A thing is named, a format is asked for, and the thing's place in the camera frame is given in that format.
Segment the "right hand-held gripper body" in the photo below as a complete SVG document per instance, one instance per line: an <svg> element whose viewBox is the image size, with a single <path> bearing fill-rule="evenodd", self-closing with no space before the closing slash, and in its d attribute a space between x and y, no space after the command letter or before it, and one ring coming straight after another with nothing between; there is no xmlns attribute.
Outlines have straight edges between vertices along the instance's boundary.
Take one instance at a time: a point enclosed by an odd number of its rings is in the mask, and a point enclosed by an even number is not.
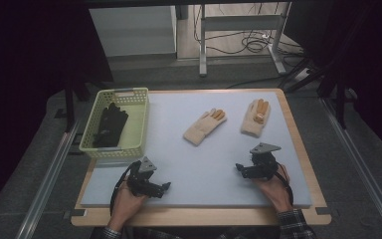
<svg viewBox="0 0 382 239"><path fill-rule="evenodd" d="M253 162L251 178L270 180L279 168L273 152L280 149L280 146L263 142L251 149L251 161Z"/></svg>

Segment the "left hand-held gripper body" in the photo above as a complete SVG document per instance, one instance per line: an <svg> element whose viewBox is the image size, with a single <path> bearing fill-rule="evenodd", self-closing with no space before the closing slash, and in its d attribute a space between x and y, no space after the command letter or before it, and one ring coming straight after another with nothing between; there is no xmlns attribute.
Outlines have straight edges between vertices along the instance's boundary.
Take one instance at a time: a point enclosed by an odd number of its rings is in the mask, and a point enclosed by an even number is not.
<svg viewBox="0 0 382 239"><path fill-rule="evenodd" d="M149 181L157 167L146 156L134 162L129 169L127 185L134 196L149 196L151 192L158 192L156 184Z"/></svg>

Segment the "pale green plastic basket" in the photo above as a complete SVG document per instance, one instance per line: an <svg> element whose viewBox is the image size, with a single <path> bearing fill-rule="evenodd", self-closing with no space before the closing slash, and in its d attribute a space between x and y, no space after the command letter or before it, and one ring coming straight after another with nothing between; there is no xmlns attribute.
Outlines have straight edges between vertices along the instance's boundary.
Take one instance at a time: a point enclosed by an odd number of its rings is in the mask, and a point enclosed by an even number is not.
<svg viewBox="0 0 382 239"><path fill-rule="evenodd" d="M126 112L127 120L115 146L96 146L94 142L101 116L110 105L117 107L120 112ZM148 88L99 91L83 133L80 151L91 158L142 157L145 149L148 110Z"/></svg>

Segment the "person's left hand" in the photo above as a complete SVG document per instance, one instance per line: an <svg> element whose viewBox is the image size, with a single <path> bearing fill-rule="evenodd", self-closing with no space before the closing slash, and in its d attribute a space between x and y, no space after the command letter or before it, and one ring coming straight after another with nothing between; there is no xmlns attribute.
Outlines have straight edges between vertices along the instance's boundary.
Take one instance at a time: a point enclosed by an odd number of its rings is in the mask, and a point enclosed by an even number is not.
<svg viewBox="0 0 382 239"><path fill-rule="evenodd" d="M134 196L127 183L123 182L114 200L107 227L120 232L124 224L139 211L146 199L145 195Z"/></svg>

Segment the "person's right hand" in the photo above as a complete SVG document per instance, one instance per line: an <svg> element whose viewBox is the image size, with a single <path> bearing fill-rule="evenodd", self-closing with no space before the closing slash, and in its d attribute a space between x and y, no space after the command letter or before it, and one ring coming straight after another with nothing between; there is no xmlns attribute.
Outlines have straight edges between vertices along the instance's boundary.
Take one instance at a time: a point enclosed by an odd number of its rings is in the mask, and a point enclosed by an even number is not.
<svg viewBox="0 0 382 239"><path fill-rule="evenodd" d="M277 213L292 210L289 194L281 179L274 175L270 180L254 179L253 182L272 203Z"/></svg>

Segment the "pale blue foam mat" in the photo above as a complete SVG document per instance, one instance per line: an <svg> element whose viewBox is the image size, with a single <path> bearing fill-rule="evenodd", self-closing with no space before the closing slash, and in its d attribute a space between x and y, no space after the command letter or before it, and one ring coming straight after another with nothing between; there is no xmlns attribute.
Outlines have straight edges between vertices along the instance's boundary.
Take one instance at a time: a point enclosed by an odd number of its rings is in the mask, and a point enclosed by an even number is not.
<svg viewBox="0 0 382 239"><path fill-rule="evenodd" d="M271 113L259 137L241 133L249 104L270 103ZM261 142L277 145L276 160L290 177L293 204L308 207L311 196L288 130L279 94L267 92L176 93L149 95L145 155L155 164L150 181L168 182L161 198L150 198L149 207L257 207L269 204L255 184L237 170L249 166L250 150ZM221 109L227 120L199 145L183 137L185 130L210 109Z"/></svg>

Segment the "beige glove orange fingertips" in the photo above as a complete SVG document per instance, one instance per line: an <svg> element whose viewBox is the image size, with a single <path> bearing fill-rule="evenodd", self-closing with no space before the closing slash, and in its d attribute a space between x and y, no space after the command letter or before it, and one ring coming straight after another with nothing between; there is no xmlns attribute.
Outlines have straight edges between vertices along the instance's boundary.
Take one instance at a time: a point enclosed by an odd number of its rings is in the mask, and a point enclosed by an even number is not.
<svg viewBox="0 0 382 239"><path fill-rule="evenodd" d="M226 113L220 109L204 112L183 134L183 137L198 146L218 125L226 120Z"/></svg>
<svg viewBox="0 0 382 239"><path fill-rule="evenodd" d="M254 137L260 137L269 119L270 112L271 106L268 101L263 99L253 100L245 113L241 132Z"/></svg>

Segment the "wooden table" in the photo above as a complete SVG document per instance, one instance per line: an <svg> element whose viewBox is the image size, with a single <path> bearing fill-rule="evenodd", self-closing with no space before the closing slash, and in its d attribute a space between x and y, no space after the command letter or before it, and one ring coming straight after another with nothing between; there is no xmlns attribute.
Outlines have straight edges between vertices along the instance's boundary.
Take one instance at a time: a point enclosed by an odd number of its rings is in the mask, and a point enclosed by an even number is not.
<svg viewBox="0 0 382 239"><path fill-rule="evenodd" d="M331 213L323 198L315 173L293 120L287 99L279 89L261 90L200 90L200 91L153 91L151 93L176 94L184 93L223 93L223 92L267 92L279 94L279 101L284 112L288 130L299 158L299 163L308 186L312 204L301 208L306 221L311 225L327 225L331 221ZM277 221L275 211L270 203L266 206L253 207L149 207L146 204L129 220L131 226L244 226L273 225Z"/></svg>

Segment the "white power strip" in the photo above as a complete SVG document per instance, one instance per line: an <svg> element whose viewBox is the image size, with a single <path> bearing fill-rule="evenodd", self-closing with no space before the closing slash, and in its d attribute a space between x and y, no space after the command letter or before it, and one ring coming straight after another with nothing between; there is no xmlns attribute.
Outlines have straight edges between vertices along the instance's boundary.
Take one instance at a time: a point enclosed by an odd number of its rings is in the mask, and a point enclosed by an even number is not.
<svg viewBox="0 0 382 239"><path fill-rule="evenodd" d="M311 69L309 68L305 68L303 69L302 71L300 71L295 77L294 79L299 82L299 81L302 81L304 80L305 78L307 78L311 73Z"/></svg>

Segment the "black stand leg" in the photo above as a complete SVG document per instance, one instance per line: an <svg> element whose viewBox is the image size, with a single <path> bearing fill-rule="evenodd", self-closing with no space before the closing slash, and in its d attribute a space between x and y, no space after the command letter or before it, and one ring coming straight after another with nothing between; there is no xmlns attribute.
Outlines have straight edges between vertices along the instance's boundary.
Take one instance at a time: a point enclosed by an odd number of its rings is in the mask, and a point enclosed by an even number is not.
<svg viewBox="0 0 382 239"><path fill-rule="evenodd" d="M328 98L333 90L336 90L335 98L335 118L343 129L346 129L344 120L345 110L345 83L344 74L339 70L327 69L321 81L317 94L321 98Z"/></svg>
<svg viewBox="0 0 382 239"><path fill-rule="evenodd" d="M80 102L86 102L90 99L91 94L87 89L85 81L81 78L67 76L64 79L64 83L67 115L66 132L69 132L75 123L74 95L77 96Z"/></svg>

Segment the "white cabinet panel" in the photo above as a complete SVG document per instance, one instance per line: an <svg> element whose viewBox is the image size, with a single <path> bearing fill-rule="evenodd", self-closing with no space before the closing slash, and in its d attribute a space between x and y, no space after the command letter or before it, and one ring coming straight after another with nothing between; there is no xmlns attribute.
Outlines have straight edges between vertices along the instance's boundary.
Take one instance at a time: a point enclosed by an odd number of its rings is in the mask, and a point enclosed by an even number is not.
<svg viewBox="0 0 382 239"><path fill-rule="evenodd" d="M90 9L107 57L176 52L174 6Z"/></svg>

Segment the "aluminium rail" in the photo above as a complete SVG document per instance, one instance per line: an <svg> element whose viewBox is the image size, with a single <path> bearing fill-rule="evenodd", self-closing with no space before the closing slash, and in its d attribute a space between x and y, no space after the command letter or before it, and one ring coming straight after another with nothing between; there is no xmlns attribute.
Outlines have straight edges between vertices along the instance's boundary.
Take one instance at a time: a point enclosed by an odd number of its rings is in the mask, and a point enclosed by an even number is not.
<svg viewBox="0 0 382 239"><path fill-rule="evenodd" d="M23 222L16 234L15 239L32 239L42 213L48 203L49 197L53 191L57 178L63 167L72 142L76 137L80 122L76 120L67 131L57 147L57 150L51 160L51 163L45 173L42 183L24 217Z"/></svg>
<svg viewBox="0 0 382 239"><path fill-rule="evenodd" d="M323 105L326 114L334 128L338 138L342 142L344 149L346 150L350 160L354 164L354 167L360 176L361 181L366 187L372 201L374 202L379 214L382 217L382 189L377 183L376 179L372 175L370 169L368 168L363 156L358 150L357 146L354 144L351 136L344 129L335 117L335 109L332 103L328 99L319 100Z"/></svg>

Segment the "white metal desk frame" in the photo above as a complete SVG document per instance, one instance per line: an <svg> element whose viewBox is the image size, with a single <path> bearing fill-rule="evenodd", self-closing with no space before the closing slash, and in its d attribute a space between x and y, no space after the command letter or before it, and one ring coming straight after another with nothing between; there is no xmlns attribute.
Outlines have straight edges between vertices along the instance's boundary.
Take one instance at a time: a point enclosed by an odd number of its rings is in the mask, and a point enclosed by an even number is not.
<svg viewBox="0 0 382 239"><path fill-rule="evenodd" d="M279 42L285 27L287 13L290 3L285 5L279 15L253 15L253 16L213 16L205 15L205 5L201 5L201 23L200 23L200 49L199 49L199 75L207 76L207 55L206 55L206 39L207 32L216 31L244 31L244 30L273 30L276 32L274 40L268 44L268 50L271 58L280 75L286 73L285 66L279 55Z"/></svg>

